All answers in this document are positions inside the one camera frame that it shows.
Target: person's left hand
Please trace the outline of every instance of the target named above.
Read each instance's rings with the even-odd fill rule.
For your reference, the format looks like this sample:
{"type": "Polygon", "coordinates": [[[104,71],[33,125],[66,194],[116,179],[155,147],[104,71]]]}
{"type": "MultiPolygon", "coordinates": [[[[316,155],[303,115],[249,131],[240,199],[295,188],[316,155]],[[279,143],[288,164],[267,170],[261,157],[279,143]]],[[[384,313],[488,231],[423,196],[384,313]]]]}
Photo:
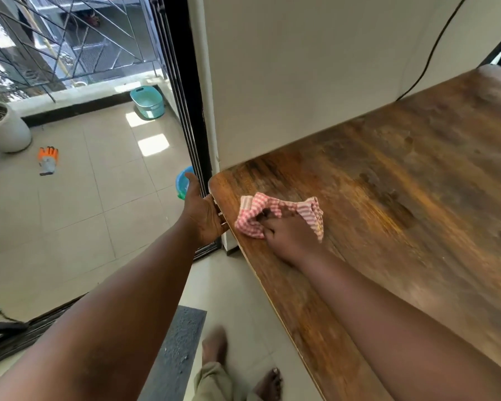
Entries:
{"type": "Polygon", "coordinates": [[[193,173],[186,173],[185,176],[189,180],[189,187],[181,216],[197,227],[200,246],[204,246],[228,231],[228,223],[223,215],[219,215],[219,208],[215,205],[212,195],[208,194],[204,198],[200,196],[197,176],[193,173]]]}

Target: person's right arm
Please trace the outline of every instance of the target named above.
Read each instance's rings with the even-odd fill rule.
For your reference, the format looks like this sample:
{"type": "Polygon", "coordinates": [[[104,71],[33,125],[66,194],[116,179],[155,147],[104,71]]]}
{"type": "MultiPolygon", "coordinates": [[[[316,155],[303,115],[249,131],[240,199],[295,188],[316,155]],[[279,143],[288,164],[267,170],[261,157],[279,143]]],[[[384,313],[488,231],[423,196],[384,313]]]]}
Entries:
{"type": "Polygon", "coordinates": [[[268,245],[308,278],[395,400],[501,401],[498,364],[324,249],[299,215],[283,214],[259,219],[268,245]]]}

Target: bare foot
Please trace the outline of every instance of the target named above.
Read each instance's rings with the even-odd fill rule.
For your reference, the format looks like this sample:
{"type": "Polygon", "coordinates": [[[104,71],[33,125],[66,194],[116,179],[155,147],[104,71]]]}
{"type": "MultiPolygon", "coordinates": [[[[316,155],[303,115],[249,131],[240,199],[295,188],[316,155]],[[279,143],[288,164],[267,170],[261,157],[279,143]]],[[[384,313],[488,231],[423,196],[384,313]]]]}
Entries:
{"type": "Polygon", "coordinates": [[[278,401],[282,398],[281,372],[274,368],[254,387],[253,392],[263,401],[278,401]]]}
{"type": "Polygon", "coordinates": [[[218,361],[223,366],[227,361],[227,333],[222,326],[215,327],[202,341],[202,365],[218,361]]]}

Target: wall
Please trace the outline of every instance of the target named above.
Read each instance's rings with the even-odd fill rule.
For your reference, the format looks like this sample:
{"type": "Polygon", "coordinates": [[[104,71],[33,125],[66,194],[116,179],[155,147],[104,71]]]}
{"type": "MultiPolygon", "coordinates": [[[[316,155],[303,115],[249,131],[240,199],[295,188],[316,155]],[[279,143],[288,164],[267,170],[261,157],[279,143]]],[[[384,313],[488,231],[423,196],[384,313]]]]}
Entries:
{"type": "MultiPolygon", "coordinates": [[[[215,168],[393,101],[460,0],[188,0],[215,168]]],[[[476,67],[501,0],[467,0],[416,90],[476,67]]]]}

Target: hand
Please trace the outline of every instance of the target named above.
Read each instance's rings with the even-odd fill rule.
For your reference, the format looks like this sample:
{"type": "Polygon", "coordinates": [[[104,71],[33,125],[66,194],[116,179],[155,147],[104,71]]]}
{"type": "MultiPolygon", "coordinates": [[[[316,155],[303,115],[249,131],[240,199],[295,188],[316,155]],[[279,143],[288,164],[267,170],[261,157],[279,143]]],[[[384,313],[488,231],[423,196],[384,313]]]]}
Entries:
{"type": "Polygon", "coordinates": [[[273,253],[283,261],[300,268],[309,255],[321,251],[317,236],[297,213],[281,206],[282,218],[276,218],[265,209],[256,221],[263,225],[263,233],[273,253]]]}
{"type": "Polygon", "coordinates": [[[213,242],[216,238],[228,231],[228,224],[224,217],[219,216],[219,208],[214,204],[214,198],[207,195],[200,196],[200,184],[197,176],[186,173],[189,187],[184,201],[184,210],[181,219],[190,221],[197,228],[200,246],[213,242]]]}

